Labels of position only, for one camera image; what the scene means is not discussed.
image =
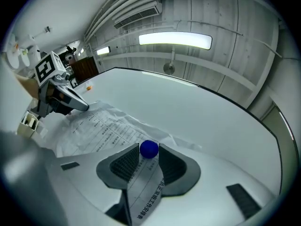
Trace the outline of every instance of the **white tabletop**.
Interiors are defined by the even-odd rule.
[[[87,85],[92,89],[86,91]],[[206,89],[161,74],[115,68],[79,85],[101,100],[204,152],[240,166],[278,195],[281,160],[276,138],[246,111]]]

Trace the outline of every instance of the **white paper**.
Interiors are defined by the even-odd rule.
[[[200,149],[198,145],[177,139],[102,102],[90,105],[87,112],[72,113],[67,116],[69,126],[62,129],[60,139],[56,140],[57,157],[100,152],[134,143],[141,144],[144,140]],[[133,225],[141,224],[155,209],[160,201],[163,185],[158,155],[153,159],[145,159],[140,155],[140,163],[128,183],[128,201]]]

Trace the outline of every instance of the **blue ball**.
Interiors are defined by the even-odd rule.
[[[159,152],[159,146],[156,142],[146,140],[141,143],[140,153],[143,157],[151,159],[154,158]]]

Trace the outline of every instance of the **air conditioner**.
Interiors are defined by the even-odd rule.
[[[114,27],[121,28],[146,17],[159,15],[160,13],[162,13],[162,3],[158,1],[148,2],[116,18]]]

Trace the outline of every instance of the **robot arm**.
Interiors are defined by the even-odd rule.
[[[73,109],[88,110],[89,105],[68,85],[69,74],[54,52],[43,57],[34,70],[40,87],[34,113],[46,117],[52,111],[66,115]],[[49,88],[53,88],[51,96],[47,94]]]

